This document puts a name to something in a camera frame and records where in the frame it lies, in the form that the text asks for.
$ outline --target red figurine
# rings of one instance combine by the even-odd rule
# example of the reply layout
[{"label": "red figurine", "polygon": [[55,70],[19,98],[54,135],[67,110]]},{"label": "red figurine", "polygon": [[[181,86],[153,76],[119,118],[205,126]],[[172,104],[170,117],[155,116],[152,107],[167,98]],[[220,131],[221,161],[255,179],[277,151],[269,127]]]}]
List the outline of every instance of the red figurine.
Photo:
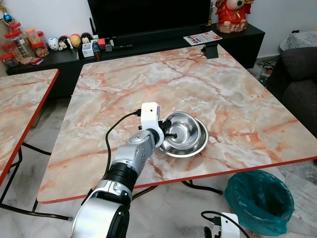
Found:
[{"label": "red figurine", "polygon": [[253,2],[254,0],[217,0],[218,31],[232,33],[247,29],[246,14],[251,13]]}]

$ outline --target red table edge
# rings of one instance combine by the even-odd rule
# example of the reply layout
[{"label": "red table edge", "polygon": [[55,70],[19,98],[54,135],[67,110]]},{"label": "red table edge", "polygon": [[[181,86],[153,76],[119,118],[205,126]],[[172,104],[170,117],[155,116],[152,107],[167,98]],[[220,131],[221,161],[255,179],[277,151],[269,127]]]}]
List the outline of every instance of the red table edge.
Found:
[{"label": "red table edge", "polygon": [[[144,184],[144,185],[137,185],[134,187],[134,189],[143,188],[143,187],[150,187],[150,186],[155,186],[155,185],[169,184],[169,183],[174,183],[174,182],[182,182],[182,181],[186,181],[186,180],[202,179],[202,178],[219,176],[219,175],[227,175],[227,174],[239,173],[239,172],[250,171],[250,170],[265,169],[265,168],[269,168],[269,167],[289,165],[289,164],[294,164],[294,163],[299,163],[299,162],[304,162],[304,161],[309,161],[309,160],[315,160],[315,159],[317,159],[317,156],[313,156],[313,157],[309,157],[309,158],[305,158],[305,159],[275,163],[275,164],[270,164],[270,165],[261,165],[261,166],[239,169],[239,170],[224,171],[224,172],[208,174],[208,175],[199,175],[199,176],[193,176],[193,177],[188,177],[188,178],[178,178],[178,179],[172,179],[172,180],[168,180],[168,181],[161,181],[161,182],[148,183],[148,184]],[[66,201],[70,201],[70,200],[81,199],[81,198],[85,198],[86,196],[87,196],[87,194],[74,196],[74,197],[68,197],[68,198],[61,198],[61,199],[56,199],[56,200],[52,200],[52,201],[40,201],[37,198],[37,201],[42,203],[42,204],[50,204],[50,203],[66,202]]]},{"label": "red table edge", "polygon": [[53,80],[51,81],[51,84],[49,85],[47,91],[45,92],[42,100],[40,101],[40,103],[38,105],[38,108],[36,108],[36,110],[35,110],[32,118],[31,118],[29,124],[26,126],[26,128],[25,128],[25,130],[24,130],[24,132],[23,132],[23,134],[22,134],[22,136],[20,138],[20,140],[18,141],[16,147],[14,148],[14,150],[12,152],[11,157],[9,158],[4,170],[2,171],[2,173],[0,175],[0,186],[2,185],[2,183],[4,181],[4,178],[5,178],[6,174],[8,173],[8,171],[10,169],[10,166],[11,166],[16,154],[18,153],[20,147],[22,146],[22,142],[24,141],[24,139],[26,138],[26,135],[28,134],[29,130],[31,129],[31,126],[32,126],[33,122],[35,121],[37,115],[39,114],[39,112],[40,112],[40,110],[41,110],[41,108],[42,108],[42,106],[43,106],[43,104],[44,104],[49,92],[51,91],[51,88],[53,87],[58,75],[59,75],[59,69],[57,69],[57,72],[56,72]]}]

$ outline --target white wall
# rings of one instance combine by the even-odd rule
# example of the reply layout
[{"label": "white wall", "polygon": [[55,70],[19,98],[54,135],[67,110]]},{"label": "white wall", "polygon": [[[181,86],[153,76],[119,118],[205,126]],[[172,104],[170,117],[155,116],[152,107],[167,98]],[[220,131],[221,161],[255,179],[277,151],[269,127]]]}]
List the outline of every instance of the white wall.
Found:
[{"label": "white wall", "polygon": [[[34,27],[43,31],[46,38],[91,33],[87,0],[4,0],[3,4],[23,29]],[[316,0],[255,0],[248,21],[265,31],[259,57],[279,54],[280,42],[292,30],[316,30],[316,11]]]}]

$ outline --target tiled floor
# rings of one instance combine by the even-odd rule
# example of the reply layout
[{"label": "tiled floor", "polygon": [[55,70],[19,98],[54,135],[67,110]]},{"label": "tiled floor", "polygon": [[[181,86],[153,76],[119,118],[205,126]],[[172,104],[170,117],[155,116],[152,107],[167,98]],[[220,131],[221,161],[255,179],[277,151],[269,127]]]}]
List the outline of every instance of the tiled floor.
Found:
[{"label": "tiled floor", "polygon": [[[26,141],[51,151],[66,113],[69,99],[48,103],[37,127]],[[32,209],[49,156],[23,148],[23,162],[5,199],[8,205]],[[295,200],[295,212],[282,238],[317,237],[317,168],[311,161],[266,169],[284,181]],[[224,190],[231,175],[195,180],[198,185]],[[37,211],[75,216],[82,200],[39,204]],[[193,190],[181,183],[161,185],[131,204],[128,238],[203,238],[208,221],[201,218],[205,210],[229,212],[223,196]],[[0,209],[1,238],[69,238],[71,222],[37,218]],[[262,236],[252,233],[253,238]]]}]

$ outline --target red lid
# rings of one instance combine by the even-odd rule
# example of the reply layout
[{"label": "red lid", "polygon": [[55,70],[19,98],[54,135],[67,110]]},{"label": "red lid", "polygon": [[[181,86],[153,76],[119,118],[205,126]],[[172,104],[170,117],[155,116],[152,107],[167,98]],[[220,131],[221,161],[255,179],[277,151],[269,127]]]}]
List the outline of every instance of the red lid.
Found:
[{"label": "red lid", "polygon": [[12,48],[15,48],[15,44],[13,42],[5,43],[1,45],[1,48],[4,49],[5,51],[9,51]]},{"label": "red lid", "polygon": [[33,48],[38,48],[38,47],[41,47],[44,45],[44,41],[41,41],[40,43],[37,43],[37,44],[32,44],[32,47]]},{"label": "red lid", "polygon": [[43,31],[37,31],[37,33],[38,33],[38,36],[39,36],[39,37],[44,36]]},{"label": "red lid", "polygon": [[15,30],[15,31],[10,31],[8,33],[6,33],[4,36],[6,38],[13,38],[13,37],[17,37],[20,35],[20,32],[18,30]]},{"label": "red lid", "polygon": [[10,29],[15,29],[15,28],[18,28],[21,26],[21,23],[20,22],[15,22],[15,23],[11,23],[9,24],[9,28]]},{"label": "red lid", "polygon": [[13,53],[9,53],[7,54],[6,56],[0,56],[0,58],[2,60],[7,60],[7,59],[10,59],[10,58],[13,58],[14,57],[14,54]]}]

